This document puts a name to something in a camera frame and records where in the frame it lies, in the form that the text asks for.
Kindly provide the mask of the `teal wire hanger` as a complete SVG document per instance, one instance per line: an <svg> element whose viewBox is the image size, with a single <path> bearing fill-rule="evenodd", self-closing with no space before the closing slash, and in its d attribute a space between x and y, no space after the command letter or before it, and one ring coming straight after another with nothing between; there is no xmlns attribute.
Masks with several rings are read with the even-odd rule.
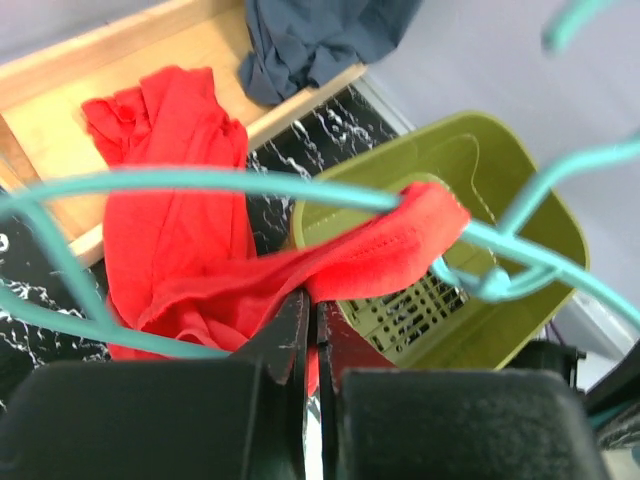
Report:
<svg viewBox="0 0 640 480"><path fill-rule="evenodd" d="M4 309L24 322L102 342L148 348L183 358L206 357L203 347L136 333L114 323L93 293L85 265L99 258L102 248L104 200L111 191L187 188L254 195L281 195L348 209L385 212L396 207L392 194L365 187L305 181L284 173L227 173L220 169L152 169L111 173L105 169L14 189L1 201L3 215L19 213L36 228L42 248L63 272L69 292L86 312L83 320L43 309L1 291Z"/></svg>

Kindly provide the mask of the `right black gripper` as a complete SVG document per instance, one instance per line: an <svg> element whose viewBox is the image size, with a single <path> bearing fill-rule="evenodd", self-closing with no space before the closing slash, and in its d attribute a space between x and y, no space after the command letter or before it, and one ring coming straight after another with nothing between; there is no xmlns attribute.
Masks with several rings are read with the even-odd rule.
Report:
<svg viewBox="0 0 640 480"><path fill-rule="evenodd" d="M639 346L620 361L548 340L530 342L511 368L554 372L582 397L602 450L639 448Z"/></svg>

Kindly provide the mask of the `red tank top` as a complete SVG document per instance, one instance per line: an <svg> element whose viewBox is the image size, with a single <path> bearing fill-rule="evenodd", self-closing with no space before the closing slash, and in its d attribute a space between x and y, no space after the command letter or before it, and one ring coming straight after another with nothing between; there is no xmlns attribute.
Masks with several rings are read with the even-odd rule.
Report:
<svg viewBox="0 0 640 480"><path fill-rule="evenodd" d="M219 105L207 67L164 68L83 112L111 167L246 166L246 130ZM469 220L443 186L419 182L385 216L313 248L261 256L241 194L113 193L103 220L108 302L125 327L233 352L297 288L318 303L411 286Z"/></svg>

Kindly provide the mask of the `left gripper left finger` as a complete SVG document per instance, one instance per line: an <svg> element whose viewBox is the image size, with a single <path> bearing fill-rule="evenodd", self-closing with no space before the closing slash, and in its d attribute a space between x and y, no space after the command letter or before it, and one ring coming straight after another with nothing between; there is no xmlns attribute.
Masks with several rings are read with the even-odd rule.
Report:
<svg viewBox="0 0 640 480"><path fill-rule="evenodd" d="M301 479L310 300L222 360L59 362L1 420L5 479Z"/></svg>

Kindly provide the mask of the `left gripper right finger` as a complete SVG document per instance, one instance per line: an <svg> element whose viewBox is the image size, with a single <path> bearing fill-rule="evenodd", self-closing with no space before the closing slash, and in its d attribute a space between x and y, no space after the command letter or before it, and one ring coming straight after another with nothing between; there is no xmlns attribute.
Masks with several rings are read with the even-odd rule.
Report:
<svg viewBox="0 0 640 480"><path fill-rule="evenodd" d="M328 479L604 479L577 395L556 374L395 368L317 309Z"/></svg>

